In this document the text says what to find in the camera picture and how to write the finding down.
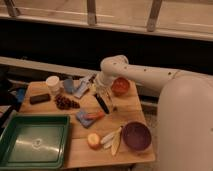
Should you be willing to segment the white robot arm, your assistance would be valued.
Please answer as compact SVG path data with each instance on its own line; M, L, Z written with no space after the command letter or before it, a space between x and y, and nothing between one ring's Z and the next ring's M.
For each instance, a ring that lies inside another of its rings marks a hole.
M100 68L102 87L124 77L159 93L158 171L213 171L213 75L131 65L123 55Z

